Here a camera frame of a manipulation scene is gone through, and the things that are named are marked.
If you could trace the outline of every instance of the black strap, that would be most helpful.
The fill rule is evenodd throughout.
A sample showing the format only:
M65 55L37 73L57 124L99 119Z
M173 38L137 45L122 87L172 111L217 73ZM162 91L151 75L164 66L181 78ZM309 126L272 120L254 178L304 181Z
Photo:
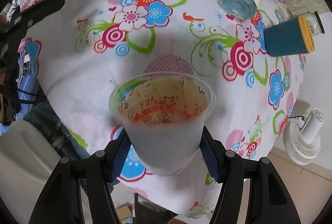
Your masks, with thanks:
M11 212L6 207L5 203L0 197L0 223L2 224L19 224Z
M9 98L12 102L14 103L21 103L21 104L38 104L41 103L43 101L46 100L45 98L41 98L41 99L36 99L36 100L24 100L24 99L20 99L17 97L16 94L14 94L13 92L11 92L8 88L6 88L3 85L0 85L0 94L3 94L4 96L6 96L7 98Z

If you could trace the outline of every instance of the jeans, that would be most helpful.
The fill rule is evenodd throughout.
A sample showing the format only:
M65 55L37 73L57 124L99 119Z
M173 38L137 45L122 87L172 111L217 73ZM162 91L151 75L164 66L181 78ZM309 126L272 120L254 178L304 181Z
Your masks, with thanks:
M34 105L23 117L23 120L28 121L38 129L60 157L78 160L90 156L69 133L65 125L55 114L48 100ZM86 179L81 179L80 183L87 193ZM113 191L113 185L118 183L117 179L113 183L108 183L110 193Z

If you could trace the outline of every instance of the tiled floor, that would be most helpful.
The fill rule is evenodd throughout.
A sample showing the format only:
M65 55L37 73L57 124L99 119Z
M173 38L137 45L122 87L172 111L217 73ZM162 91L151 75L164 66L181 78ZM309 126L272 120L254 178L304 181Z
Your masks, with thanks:
M111 193L112 200L115 208L128 203L134 202L135 191L130 187L119 183L114 186L114 190Z
M285 183L298 210L301 224L311 224L330 197L332 182L274 154L270 153L268 158ZM237 224L243 224L245 221L248 195L249 180L244 184L242 204Z

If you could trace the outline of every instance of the cup rim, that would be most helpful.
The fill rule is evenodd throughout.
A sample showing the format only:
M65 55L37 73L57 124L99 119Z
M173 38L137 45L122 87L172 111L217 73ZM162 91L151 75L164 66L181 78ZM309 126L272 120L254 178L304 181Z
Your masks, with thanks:
M128 83L128 82L130 82L132 80L135 80L135 79L137 79L139 77L142 77L142 76L145 76L145 75L160 74L160 73L169 73L169 74L175 74L175 75L183 75L183 76L187 76L187 77L193 78L195 80L198 80L198 81L202 82L208 88L208 90L210 92L210 101L208 102L208 105L207 105L207 107L206 107L206 109L204 110L203 113L201 113L199 116L191 118L191 119L189 119L187 121L183 121L183 122L180 122L180 123L174 123L174 124L184 124L184 123L190 122L192 120L197 120L197 119L201 118L202 116L204 116L205 119L207 119L208 117L210 117L210 115L212 114L212 112L215 110L215 105L216 105L216 95L215 95L215 92L212 89L212 87L207 82L203 81L202 79L200 79L198 77L195 77L195 76L190 75L190 74L185 74L185 73L180 73L180 72L173 72L173 71L155 71L155 72L148 72L148 73L136 75L136 76L130 78L129 80L127 80L126 82L118 85L116 88L114 88L114 90L112 91L112 93L110 95L110 98L109 98L109 112L112 113L112 112L114 112L114 110L117 110L117 109L114 109L114 106L115 106L115 104L114 104L114 96L115 96L116 92L122 86L124 86L126 83ZM120 114L118 112L117 112L116 115L117 115L117 117L123 119L122 116L120 116Z

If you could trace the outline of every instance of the white container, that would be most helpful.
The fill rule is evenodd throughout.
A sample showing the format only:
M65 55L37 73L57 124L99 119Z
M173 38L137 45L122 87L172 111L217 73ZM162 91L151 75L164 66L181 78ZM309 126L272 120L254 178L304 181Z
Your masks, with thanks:
M118 86L109 107L146 169L169 176L180 173L194 157L215 103L215 93L206 82L180 73L155 72Z

